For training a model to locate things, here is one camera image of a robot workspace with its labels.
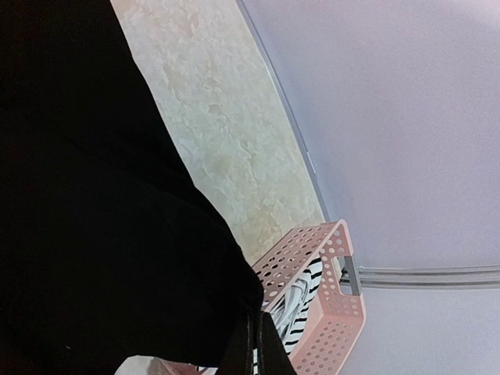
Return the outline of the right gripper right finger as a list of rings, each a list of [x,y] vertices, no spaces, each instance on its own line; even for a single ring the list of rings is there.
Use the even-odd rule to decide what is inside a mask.
[[[261,312],[257,333],[258,374],[296,375],[271,315]]]

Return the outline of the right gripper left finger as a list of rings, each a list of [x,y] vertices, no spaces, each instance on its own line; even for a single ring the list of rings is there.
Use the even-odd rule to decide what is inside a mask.
[[[244,312],[237,318],[217,375],[253,374],[255,329],[255,314]]]

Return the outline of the black t-shirt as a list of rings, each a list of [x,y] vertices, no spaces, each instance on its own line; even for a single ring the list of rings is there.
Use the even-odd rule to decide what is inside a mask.
[[[111,3],[2,2],[2,373],[217,368],[262,300]]]

